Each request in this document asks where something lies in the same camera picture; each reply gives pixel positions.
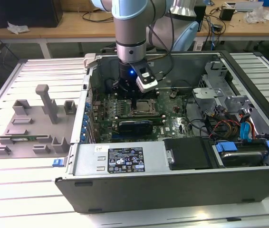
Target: workbench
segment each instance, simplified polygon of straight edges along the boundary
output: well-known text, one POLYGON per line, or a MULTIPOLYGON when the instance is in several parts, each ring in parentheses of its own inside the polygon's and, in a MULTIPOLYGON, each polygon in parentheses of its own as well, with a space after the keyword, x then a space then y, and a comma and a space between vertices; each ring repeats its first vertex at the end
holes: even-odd
MULTIPOLYGON (((269 100, 269 62, 252 53, 232 56, 269 100)), ((83 61, 36 59, 17 64, 0 90, 0 135, 13 116, 16 99, 27 99, 30 106, 43 105, 35 93, 38 84, 49 85, 49 96, 57 105, 70 99, 78 104, 86 73, 83 61)), ((237 82, 234 84, 241 93, 244 91, 237 82)), ((53 180, 66 168, 53 168, 53 160, 0 159, 0 227, 269 227, 269 197, 260 203, 81 215, 73 211, 55 186, 53 180)))
MULTIPOLYGON (((224 0, 214 0, 215 6, 206 8, 209 13, 211 9, 221 6, 224 0)), ((90 19, 100 20, 110 17, 110 13, 96 12, 90 19)), ((248 24, 243 19, 244 13, 236 13, 230 22, 226 22, 226 31, 220 37, 221 41, 252 41, 269 40, 269 21, 266 23, 248 24)), ((213 18, 213 23, 221 24, 213 18)), ((115 27, 113 23, 94 23, 81 18, 77 12, 64 12, 63 18, 56 28, 29 28, 30 32, 19 35, 12 34, 5 28, 0 28, 0 39, 4 43, 38 43, 44 58, 52 58, 49 43, 71 43, 71 42, 115 42, 115 27)), ((194 50, 201 50, 208 34, 207 22, 202 25, 202 30, 195 38, 194 50)))

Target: metal bracket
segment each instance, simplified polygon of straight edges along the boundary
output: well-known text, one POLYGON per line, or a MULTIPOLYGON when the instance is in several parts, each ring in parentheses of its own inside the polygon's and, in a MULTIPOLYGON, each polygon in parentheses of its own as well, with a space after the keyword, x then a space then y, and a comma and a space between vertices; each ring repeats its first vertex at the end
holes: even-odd
POLYGON ((249 99, 247 96, 228 96, 224 101, 226 108, 230 113, 238 112, 238 110, 242 109, 248 102, 249 99))

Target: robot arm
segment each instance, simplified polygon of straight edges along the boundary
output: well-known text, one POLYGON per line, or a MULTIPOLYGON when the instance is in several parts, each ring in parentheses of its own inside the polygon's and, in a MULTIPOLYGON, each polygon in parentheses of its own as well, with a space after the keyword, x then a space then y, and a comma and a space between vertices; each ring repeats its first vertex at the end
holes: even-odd
POLYGON ((92 0, 96 7, 111 11, 115 23, 115 39, 119 62, 119 81, 114 88, 124 97, 138 97, 136 87, 146 93, 157 87, 156 77, 145 59, 147 45, 164 48, 153 31, 174 51, 187 50, 195 38, 195 0, 92 0), (172 31, 172 11, 174 29, 172 31))
POLYGON ((146 55, 146 27, 163 17, 173 0, 93 0, 96 7, 114 16, 117 55, 136 63, 146 55))

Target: black plastic cover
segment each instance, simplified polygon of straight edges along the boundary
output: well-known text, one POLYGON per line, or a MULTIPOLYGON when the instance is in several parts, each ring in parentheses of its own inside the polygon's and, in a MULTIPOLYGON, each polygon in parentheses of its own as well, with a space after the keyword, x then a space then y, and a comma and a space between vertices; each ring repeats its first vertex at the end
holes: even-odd
POLYGON ((171 170, 216 169, 218 165, 208 140, 200 137, 165 139, 166 150, 171 151, 174 163, 171 170))

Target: floor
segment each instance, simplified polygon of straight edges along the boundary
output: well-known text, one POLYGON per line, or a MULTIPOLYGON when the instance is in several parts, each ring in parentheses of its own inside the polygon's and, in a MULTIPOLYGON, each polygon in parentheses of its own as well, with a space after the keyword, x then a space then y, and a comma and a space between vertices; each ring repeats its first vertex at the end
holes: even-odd
MULTIPOLYGON (((85 53, 98 53, 102 47, 109 45, 110 43, 83 43, 85 53)), ((230 53, 243 52, 246 42, 233 41, 225 42, 217 47, 218 50, 227 50, 230 53)), ((257 42, 254 42, 249 51, 253 52, 253 46, 257 42)), ((210 44, 205 46, 205 50, 210 50, 210 44)), ((22 59, 34 59, 43 58, 42 52, 38 44, 12 44, 10 49, 19 58, 22 59)), ((50 44, 50 49, 53 54, 53 58, 68 58, 68 57, 82 57, 84 54, 79 53, 77 43, 55 43, 50 44)), ((259 46, 259 52, 261 52, 269 60, 269 41, 263 42, 259 46)), ((9 77, 14 66, 17 64, 17 59, 7 51, 5 47, 2 47, 0 54, 0 88, 4 84, 5 80, 9 77)))

